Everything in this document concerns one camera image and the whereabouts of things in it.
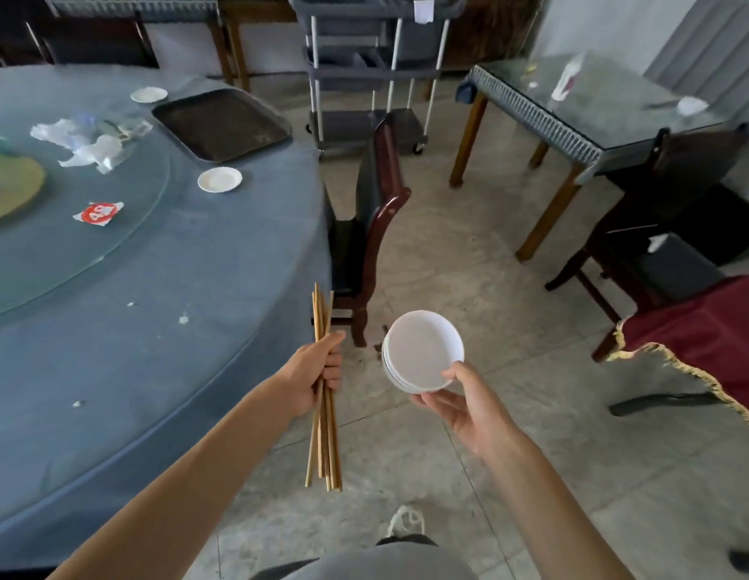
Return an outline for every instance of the square table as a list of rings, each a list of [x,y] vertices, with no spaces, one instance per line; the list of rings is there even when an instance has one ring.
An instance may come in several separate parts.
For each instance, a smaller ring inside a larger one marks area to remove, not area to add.
[[[477,94],[449,176],[450,187],[457,189],[463,184],[463,172],[488,100],[541,139],[530,168],[541,165],[550,146],[573,162],[552,202],[517,251],[520,261],[533,258],[581,185],[594,174],[645,163],[660,128],[692,131],[726,120],[713,110],[683,117],[675,109],[680,96],[612,59],[592,53],[584,58],[569,95],[555,101],[552,91],[573,56],[483,63],[468,76]]]

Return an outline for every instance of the round dining table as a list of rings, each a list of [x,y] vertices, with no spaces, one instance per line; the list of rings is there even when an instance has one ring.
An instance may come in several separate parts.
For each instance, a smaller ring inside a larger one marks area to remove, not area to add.
[[[223,84],[121,66],[0,68],[0,152],[41,191],[0,220],[0,570],[56,566],[312,339],[331,263],[312,145],[227,163],[228,193],[136,104]],[[101,174],[31,136],[61,118],[153,128]],[[105,226],[74,218],[124,203]]]

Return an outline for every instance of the stack of white bowls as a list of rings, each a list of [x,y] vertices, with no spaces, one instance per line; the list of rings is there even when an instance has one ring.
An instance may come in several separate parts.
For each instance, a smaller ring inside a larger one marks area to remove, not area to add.
[[[463,341],[447,319],[433,311],[409,311],[394,321],[382,342],[385,375],[405,393],[432,393],[452,382],[442,376],[464,359]]]

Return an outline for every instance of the hand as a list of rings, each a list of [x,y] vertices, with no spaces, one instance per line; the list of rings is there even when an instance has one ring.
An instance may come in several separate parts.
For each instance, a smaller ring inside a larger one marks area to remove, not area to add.
[[[467,364],[453,362],[442,376],[457,378],[463,384],[466,396],[440,390],[413,394],[412,402],[436,411],[466,448],[486,459],[494,450],[496,439],[505,435],[507,428],[515,427],[514,421],[490,385]]]
[[[299,417],[315,404],[313,385],[323,377],[329,387],[339,389],[342,379],[340,344],[344,331],[331,331],[314,344],[305,344],[275,373],[275,379],[286,389],[292,415]]]

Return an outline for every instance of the brown tray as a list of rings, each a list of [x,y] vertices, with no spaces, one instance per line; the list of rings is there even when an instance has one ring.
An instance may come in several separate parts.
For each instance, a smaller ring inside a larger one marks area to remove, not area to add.
[[[224,162],[291,136],[283,117],[243,91],[216,89],[155,107],[152,115],[193,155]]]

